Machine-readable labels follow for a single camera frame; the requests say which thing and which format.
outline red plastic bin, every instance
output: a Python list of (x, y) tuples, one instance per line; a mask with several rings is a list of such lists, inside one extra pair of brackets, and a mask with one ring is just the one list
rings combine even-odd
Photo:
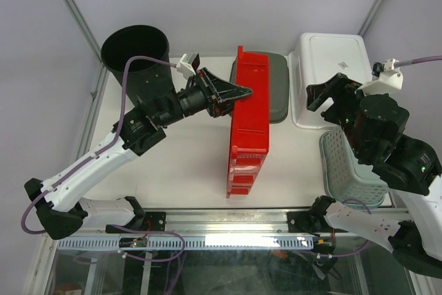
[(230, 132), (227, 197), (247, 195), (269, 152), (269, 57), (238, 47), (236, 84), (253, 95), (235, 103)]

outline white plastic box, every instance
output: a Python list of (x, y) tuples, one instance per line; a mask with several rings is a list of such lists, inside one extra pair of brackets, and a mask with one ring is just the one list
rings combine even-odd
[(336, 73), (360, 83), (372, 80), (372, 69), (364, 40), (358, 35), (302, 34), (295, 51), (289, 54), (291, 114), (296, 126), (304, 129), (332, 127), (320, 116), (332, 101), (316, 112), (308, 111), (306, 87), (321, 84)]

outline white robotic arm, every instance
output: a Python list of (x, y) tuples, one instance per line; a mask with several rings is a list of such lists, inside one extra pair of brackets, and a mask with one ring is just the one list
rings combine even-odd
[[(124, 87), (128, 65), (138, 59), (128, 60), (123, 78)], [(78, 229), (105, 229), (121, 225), (140, 229), (144, 210), (135, 197), (102, 201), (83, 198), (91, 188), (110, 173), (143, 155), (166, 137), (163, 128), (185, 117), (206, 109), (211, 117), (230, 113), (235, 101), (252, 94), (252, 90), (219, 79), (207, 68), (201, 68), (196, 53), (184, 55), (177, 69), (188, 78), (187, 86), (175, 91), (171, 79), (159, 78), (158, 84), (140, 88), (139, 104), (124, 114), (102, 142), (61, 173), (44, 181), (31, 179), (25, 184), (32, 200), (26, 209), (21, 226), (30, 234), (47, 232), (55, 240), (65, 238)], [(44, 231), (31, 231), (26, 227), (26, 216), (36, 207)]]
[(429, 144), (403, 134), (407, 110), (381, 94), (400, 88), (397, 74), (400, 85), (395, 88), (387, 80), (360, 84), (338, 73), (324, 84), (307, 87), (307, 108), (315, 111), (333, 99), (321, 115), (342, 128), (358, 162), (373, 166), (405, 203), (413, 222), (368, 215), (321, 196), (309, 217), (300, 217), (296, 224), (312, 233), (328, 227), (350, 231), (392, 252), (409, 270), (442, 278), (442, 166)]

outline plastic laundry basket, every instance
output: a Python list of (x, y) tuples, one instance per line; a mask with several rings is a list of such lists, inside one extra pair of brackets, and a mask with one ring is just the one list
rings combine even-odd
[[(373, 166), (360, 165), (343, 131), (336, 127), (320, 139), (325, 192), (342, 202), (348, 198), (363, 201), (370, 209), (379, 207), (388, 192), (387, 184), (372, 172)], [(347, 204), (362, 208), (359, 204)]]

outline black round container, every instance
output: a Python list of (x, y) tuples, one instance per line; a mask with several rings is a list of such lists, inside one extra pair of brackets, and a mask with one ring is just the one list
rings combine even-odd
[[(145, 55), (169, 62), (169, 42), (166, 35), (151, 26), (129, 26), (114, 32), (102, 46), (102, 61), (120, 84), (123, 82), (126, 62), (135, 55)], [(129, 68), (126, 90), (132, 103), (137, 104), (137, 94), (143, 85), (147, 82), (155, 84), (158, 77), (164, 81), (164, 75), (173, 84), (169, 66), (135, 60)]]

